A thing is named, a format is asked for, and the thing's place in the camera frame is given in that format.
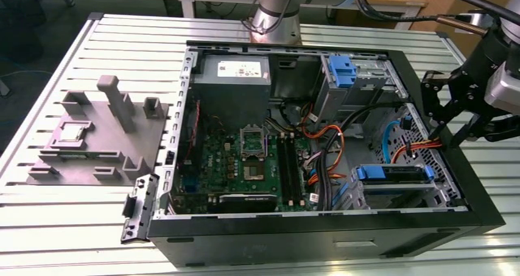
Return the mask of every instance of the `motherboard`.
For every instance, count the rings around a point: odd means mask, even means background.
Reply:
[[[209,135],[201,171],[182,177],[182,193],[174,198],[177,213],[227,213],[218,210],[223,203],[231,206],[230,212],[239,213],[313,211],[299,169],[309,155],[306,138],[270,135],[267,128],[246,127],[241,133]]]

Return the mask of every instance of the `red wire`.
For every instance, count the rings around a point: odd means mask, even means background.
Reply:
[[[411,150],[438,148],[438,147],[441,147],[441,146],[443,146],[441,143],[433,143],[433,144],[426,144],[426,145],[417,145],[417,146],[413,146],[413,147],[411,147]],[[398,159],[399,159],[399,155],[401,155],[406,150],[407,150],[406,147],[402,147],[402,148],[398,150],[398,153],[395,154],[391,163],[397,163],[397,161],[398,161]]]
[[[183,164],[185,164],[185,162],[187,162],[189,157],[190,157],[190,153],[191,153],[193,148],[194,148],[194,140],[195,140],[195,137],[197,137],[197,128],[199,127],[199,117],[201,117],[201,114],[202,114],[202,102],[198,101],[197,102],[197,120],[195,120],[195,125],[194,125],[193,136],[191,136],[191,139],[190,139],[190,148],[189,148],[187,156],[185,157],[185,161],[182,162]]]

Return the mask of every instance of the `table leg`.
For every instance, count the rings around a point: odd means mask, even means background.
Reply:
[[[181,0],[185,18],[195,18],[195,0]]]
[[[67,7],[74,7],[77,5],[77,0],[65,0]]]
[[[422,10],[418,6],[409,6],[407,11],[402,15],[402,17],[417,17],[419,15],[419,11]],[[410,30],[410,27],[413,26],[413,22],[401,22],[397,24],[397,28],[399,30]]]

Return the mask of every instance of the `cable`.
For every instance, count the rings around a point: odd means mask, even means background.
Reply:
[[[317,152],[317,153],[310,157],[310,159],[306,160],[306,161],[303,162],[303,168],[309,168],[309,167],[310,167],[311,162],[313,162],[315,159],[318,159],[321,153],[322,153],[322,151]]]
[[[225,14],[225,15],[222,15],[219,12],[217,12],[217,11],[214,10],[214,8],[213,8],[213,6],[215,6],[215,7],[221,6],[222,3],[221,3],[219,5],[213,5],[211,2],[203,2],[203,4],[205,4],[205,6],[209,8],[209,10],[210,10],[211,12],[214,12],[217,15],[219,15],[221,19],[225,19],[226,17],[229,17],[229,16],[231,15],[231,13],[234,13],[235,8],[237,8],[237,6],[238,6],[239,3],[235,3],[235,5],[234,5],[231,11],[230,11],[227,14]]]
[[[358,0],[358,7],[362,13],[379,21],[393,21],[393,22],[421,22],[421,21],[435,21],[438,20],[438,15],[433,16],[417,16],[417,17],[395,17],[379,12],[369,3],[369,0]]]
[[[290,120],[290,117],[287,116],[286,112],[286,102],[283,102],[281,104],[281,108],[279,108],[279,111],[281,111],[281,116],[282,118],[285,119],[285,122],[287,123],[289,127],[291,128],[291,131],[295,131],[297,133],[299,133],[301,135],[303,134],[299,129],[297,128],[297,126],[293,124],[291,120]]]
[[[229,17],[229,16],[231,15],[231,13],[234,13],[238,4],[239,4],[239,3],[235,3],[235,6],[233,7],[231,11],[230,11],[227,14],[221,15],[221,18],[222,18],[222,19],[225,19],[226,17]]]
[[[274,119],[274,118],[271,118],[271,117],[267,117],[266,118],[266,122],[282,133],[289,133],[290,131],[291,131],[291,129],[289,129],[289,128],[286,128],[286,127],[283,127],[279,123],[278,123],[278,121]]]
[[[502,18],[510,20],[513,23],[520,26],[520,15],[517,14],[510,9],[497,5],[495,3],[487,1],[487,0],[462,0],[471,5],[485,9],[487,12],[493,12],[498,14]]]
[[[278,27],[281,26],[281,23],[282,23],[282,21],[285,19],[285,15],[286,15],[286,12],[287,12],[287,8],[290,7],[291,1],[293,0],[287,0],[286,6],[285,6],[285,10],[282,11],[281,16],[278,17],[278,20],[277,20],[275,24],[271,25],[271,27],[269,27],[263,33],[261,33],[262,35],[269,34],[271,31],[278,29]]]
[[[389,123],[387,128],[385,129],[383,139],[382,139],[382,149],[383,149],[383,157],[385,162],[391,163],[391,155],[389,154],[389,137],[391,135],[391,130],[395,125],[399,125],[401,121],[393,121]]]
[[[349,118],[343,121],[342,126],[341,126],[341,131],[342,133],[349,129],[351,124],[358,120],[361,116],[363,116],[367,112],[373,111],[377,108],[383,108],[383,107],[390,107],[390,108],[397,108],[402,107],[405,102],[383,102],[379,104],[371,104],[366,107],[363,107],[361,110],[355,111],[351,113]],[[330,177],[329,177],[329,172],[327,172],[327,166],[326,166],[326,161],[327,161],[327,152],[329,149],[331,149],[334,141],[337,140],[338,136],[333,135],[329,138],[329,142],[326,145],[325,150],[322,151],[322,154],[319,156],[319,159],[317,161],[317,164],[319,167],[317,167],[318,171],[318,178],[319,178],[319,183],[321,183],[321,197],[319,197],[319,207],[322,203],[322,208],[325,211],[329,211],[333,209],[333,201],[330,197],[333,196],[333,188],[330,184]]]
[[[259,30],[259,28],[255,27],[254,24],[249,20],[243,19],[243,20],[241,20],[241,22],[243,23],[243,26],[246,27],[246,29],[250,30],[251,32],[255,32],[255,33],[261,34],[261,35],[266,35],[270,32],[273,32],[275,29],[278,29],[278,27],[281,26],[281,23],[282,23],[282,21],[285,19],[285,15],[286,15],[287,8],[290,6],[291,1],[293,0],[287,0],[285,9],[282,10],[282,13],[281,13],[281,16],[277,19],[277,22],[266,30],[265,29]]]
[[[0,76],[0,78],[5,78],[7,76],[11,76],[11,75],[15,75],[15,74],[19,74],[19,73],[46,73],[46,74],[54,74],[53,72],[47,72],[47,71],[39,71],[39,70],[25,70],[25,71],[17,71],[17,72],[13,72],[10,74],[6,74],[3,76]]]
[[[347,176],[345,174],[330,174],[331,179],[343,179],[346,177]],[[317,182],[318,182],[318,174],[314,174],[310,178],[310,181],[309,181],[310,186],[314,185]]]
[[[411,150],[414,151],[414,150],[418,150],[418,149],[439,148],[442,146],[443,146],[443,144],[441,142],[435,142],[435,141],[419,142],[419,143],[413,143]],[[395,153],[395,155],[393,157],[393,161],[391,161],[393,164],[398,162],[399,155],[406,150],[407,150],[407,146],[403,146],[402,148],[399,148],[399,150],[397,151],[397,153]]]

